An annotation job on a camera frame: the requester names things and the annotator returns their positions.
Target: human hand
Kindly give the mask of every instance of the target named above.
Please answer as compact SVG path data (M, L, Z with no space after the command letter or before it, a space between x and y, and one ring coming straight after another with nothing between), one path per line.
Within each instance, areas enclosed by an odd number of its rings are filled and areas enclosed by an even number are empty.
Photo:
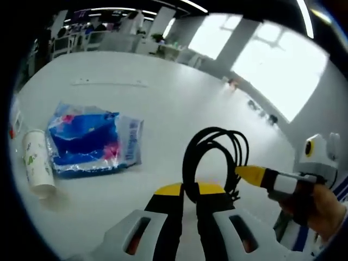
M347 210L324 185L316 184L312 196L315 211L309 214L308 226L316 231L325 243L336 233ZM293 215L294 202L291 198L280 202L279 205L286 213Z

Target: tissue package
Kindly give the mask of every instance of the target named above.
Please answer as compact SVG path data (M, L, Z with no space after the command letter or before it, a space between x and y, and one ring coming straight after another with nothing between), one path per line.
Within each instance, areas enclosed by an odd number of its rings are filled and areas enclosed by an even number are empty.
M141 120L97 107L59 104L47 128L54 172L77 178L140 164L142 125Z

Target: ceiling light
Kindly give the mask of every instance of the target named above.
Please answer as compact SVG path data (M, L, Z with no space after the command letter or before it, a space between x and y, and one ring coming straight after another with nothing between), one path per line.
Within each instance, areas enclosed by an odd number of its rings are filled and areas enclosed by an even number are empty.
M128 10L128 11L135 11L134 8L126 8L126 7L101 7L101 8L92 8L92 11L98 11L98 10Z
M205 9L205 8L199 6L198 4L195 4L194 2L191 2L191 1L189 1L189 0L180 0L180 1L182 1L182 2L184 2L184 3L186 3L186 4L189 4L189 5L192 5L193 7L197 8L197 9L200 9L200 10L201 10L202 12L204 12L204 13L207 13L207 12L208 12L207 9Z
M306 31L307 31L307 35L309 38L314 38L314 34L313 34L313 27L312 27L312 23L310 22L310 17L309 17L309 13L308 13L308 9L306 7L306 4L304 2L304 0L297 0L297 3L299 4L302 16L303 16L303 20L304 20L304 25L306 26Z
M161 4L166 4L166 5L168 5L169 7L174 7L174 8L175 8L175 5L172 5L172 4L169 4L169 3L166 3L166 2L162 2L162 1L160 1L160 0L152 0L152 1L157 2L157 3L161 3Z
M155 13L155 12L150 12L150 11L146 11L146 10L143 10L142 12L146 13L146 14L150 14L150 15L157 15L157 13Z
M78 12L82 12L82 11L89 11L90 9L81 9L81 10L78 10L78 11L75 11L74 13L78 13Z
M185 13L189 14L189 12L188 12L188 11L186 11L185 9L182 9L182 8L180 8L180 7L177 7L177 9L179 9L179 10L181 10L181 11L183 11L183 12L185 12Z
M331 23L331 19L330 17L328 17L327 15L324 15L323 13L317 11L317 10L314 10L314 9L311 9L311 11L319 18L321 18L324 22L326 23Z

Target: chair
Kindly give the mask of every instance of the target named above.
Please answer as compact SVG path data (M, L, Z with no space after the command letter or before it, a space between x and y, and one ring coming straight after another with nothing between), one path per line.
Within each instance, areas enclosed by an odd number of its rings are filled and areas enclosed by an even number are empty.
M109 34L108 31L102 31L102 32L92 32L88 36L88 42L85 46L85 51L96 51L99 49L99 46L101 45L101 42L103 41L104 37Z
M100 44L100 51L114 51L114 52L125 52L134 53L141 35L132 34L120 34L112 32L106 35Z
M56 39L53 42L53 54L52 59L61 56L62 54L70 53L70 37L65 36L59 39Z

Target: red object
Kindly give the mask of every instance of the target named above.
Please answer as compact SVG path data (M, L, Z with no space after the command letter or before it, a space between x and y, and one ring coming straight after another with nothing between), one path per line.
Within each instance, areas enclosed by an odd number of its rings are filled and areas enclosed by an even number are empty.
M9 130L9 134L10 134L11 139L14 139L15 133L14 133L14 131L13 131L13 128L11 128L11 129Z
M65 115L62 117L62 120L64 123L71 123L74 117L74 115Z
M104 159L116 158L118 152L119 152L118 143L109 144L104 147Z

